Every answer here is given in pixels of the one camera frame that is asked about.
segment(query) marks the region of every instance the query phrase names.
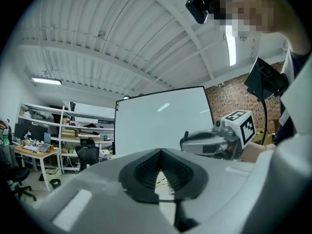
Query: desk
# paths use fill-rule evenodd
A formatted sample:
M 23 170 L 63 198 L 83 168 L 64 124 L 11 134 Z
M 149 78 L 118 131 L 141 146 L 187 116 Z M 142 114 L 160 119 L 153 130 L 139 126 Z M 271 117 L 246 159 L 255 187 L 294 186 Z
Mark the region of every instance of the desk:
M 22 148 L 20 146 L 16 146 L 14 148 L 14 151 L 16 153 L 20 154 L 21 156 L 31 157 L 32 161 L 33 161 L 33 167 L 34 167 L 35 171 L 37 171 L 37 165 L 36 165 L 35 159 L 37 158 L 37 159 L 40 160 L 40 167 L 41 167 L 41 171 L 42 171 L 42 174 L 43 174 L 43 179 L 44 179 L 44 182 L 45 182 L 45 185 L 46 185 L 48 191 L 50 192 L 51 189 L 49 187 L 49 181 L 47 179 L 47 174 L 45 173 L 45 167 L 44 167 L 43 159 L 47 158 L 48 156 L 56 154 L 57 155 L 57 159 L 58 159 L 58 168 L 61 169 L 60 168 L 60 161 L 59 161 L 59 149 L 55 149 L 53 151 L 48 150 L 46 153 L 34 153 L 34 152 L 26 150 L 26 149 L 24 149 L 24 148 Z M 22 167 L 25 167 L 25 163 L 24 163 L 23 159 L 22 159 Z

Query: monitor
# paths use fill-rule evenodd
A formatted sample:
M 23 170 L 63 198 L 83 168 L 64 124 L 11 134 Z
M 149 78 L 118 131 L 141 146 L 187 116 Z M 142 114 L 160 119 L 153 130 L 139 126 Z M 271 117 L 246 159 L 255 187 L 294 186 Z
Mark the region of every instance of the monitor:
M 15 124 L 15 129 L 14 129 L 14 139 L 20 138 L 24 139 L 25 134 L 27 134 L 29 127 L 25 124 Z
M 202 86 L 117 101 L 115 153 L 124 156 L 154 148 L 180 150 L 185 131 L 211 130 L 213 124 Z
M 48 132 L 47 127 L 41 127 L 41 126 L 34 126 L 32 125 L 30 127 L 30 132 L 31 132 L 31 139 L 39 140 L 39 141 L 44 141 L 44 133 Z

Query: computer monitor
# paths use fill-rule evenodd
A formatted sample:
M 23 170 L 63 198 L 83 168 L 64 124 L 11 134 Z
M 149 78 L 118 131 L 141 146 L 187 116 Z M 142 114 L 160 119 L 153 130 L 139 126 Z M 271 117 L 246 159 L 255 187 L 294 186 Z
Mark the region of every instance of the computer monitor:
M 15 124 L 15 129 L 14 129 L 14 138 L 20 138 L 24 139 L 25 134 L 27 134 L 29 127 L 25 124 Z
M 31 132 L 31 137 L 30 137 L 31 139 L 44 141 L 44 133 L 48 132 L 48 128 L 32 125 L 30 127 L 30 132 Z

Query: trash bin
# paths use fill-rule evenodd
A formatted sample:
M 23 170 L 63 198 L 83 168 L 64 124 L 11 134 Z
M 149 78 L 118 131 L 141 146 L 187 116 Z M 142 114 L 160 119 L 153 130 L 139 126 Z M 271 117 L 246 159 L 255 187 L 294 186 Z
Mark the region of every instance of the trash bin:
M 53 190 L 60 186 L 60 180 L 57 178 L 51 179 L 50 184 L 53 187 Z

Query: red brick wall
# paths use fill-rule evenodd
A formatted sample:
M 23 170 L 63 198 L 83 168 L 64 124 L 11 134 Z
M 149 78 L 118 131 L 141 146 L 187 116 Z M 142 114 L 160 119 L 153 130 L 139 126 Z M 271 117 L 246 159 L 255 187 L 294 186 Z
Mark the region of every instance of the red brick wall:
M 283 63 L 276 63 L 272 67 L 280 72 Z M 264 110 L 262 104 L 257 101 L 255 96 L 247 92 L 247 87 L 244 85 L 247 76 L 248 74 L 226 81 L 221 87 L 210 87 L 206 89 L 215 122 L 235 110 L 242 109 L 252 111 L 257 129 L 264 127 Z M 268 111 L 268 131 L 269 133 L 274 133 L 272 119 L 280 117 L 279 97 L 270 96 L 265 101 Z

